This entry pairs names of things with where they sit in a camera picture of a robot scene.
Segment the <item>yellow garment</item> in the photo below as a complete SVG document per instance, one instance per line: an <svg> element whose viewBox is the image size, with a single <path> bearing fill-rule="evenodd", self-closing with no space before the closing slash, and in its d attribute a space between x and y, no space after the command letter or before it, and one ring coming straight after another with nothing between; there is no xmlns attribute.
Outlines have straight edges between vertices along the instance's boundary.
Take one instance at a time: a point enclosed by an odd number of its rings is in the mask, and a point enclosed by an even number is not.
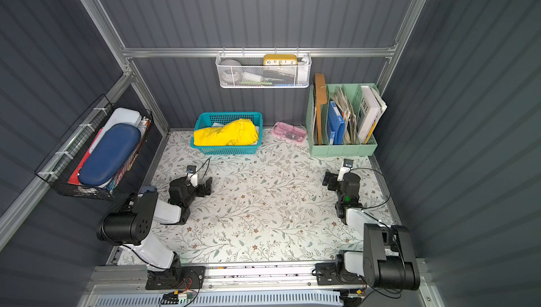
<svg viewBox="0 0 541 307"><path fill-rule="evenodd" d="M249 146L259 141L259 130L250 119L241 118L222 128L203 128L194 132L195 146Z"/></svg>

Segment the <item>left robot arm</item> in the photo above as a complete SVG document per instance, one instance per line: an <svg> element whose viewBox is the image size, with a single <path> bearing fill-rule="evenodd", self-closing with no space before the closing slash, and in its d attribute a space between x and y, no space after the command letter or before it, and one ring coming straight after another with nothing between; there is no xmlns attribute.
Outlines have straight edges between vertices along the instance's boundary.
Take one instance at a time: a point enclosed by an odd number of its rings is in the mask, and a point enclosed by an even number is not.
<svg viewBox="0 0 541 307"><path fill-rule="evenodd" d="M159 198L156 187L145 187L143 192L131 194L102 218L97 237L133 252L143 261L147 265L150 287L180 284L187 277L180 258L152 232L152 223L186 224L191 204L197 197L211 195L212 182L212 177L197 185L187 176L174 179L169 184L168 201Z"/></svg>

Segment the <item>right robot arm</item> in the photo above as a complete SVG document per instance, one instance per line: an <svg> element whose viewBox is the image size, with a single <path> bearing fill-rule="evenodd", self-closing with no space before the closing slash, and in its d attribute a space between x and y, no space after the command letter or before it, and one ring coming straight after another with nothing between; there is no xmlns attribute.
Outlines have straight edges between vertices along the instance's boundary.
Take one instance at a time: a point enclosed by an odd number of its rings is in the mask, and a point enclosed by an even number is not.
<svg viewBox="0 0 541 307"><path fill-rule="evenodd" d="M403 225L388 225L359 202L360 176L351 172L326 172L322 186L337 194L336 214L342 223L363 237L361 251L342 250L337 255L334 276L357 277L369 287L386 290L417 290L421 276L410 231Z"/></svg>

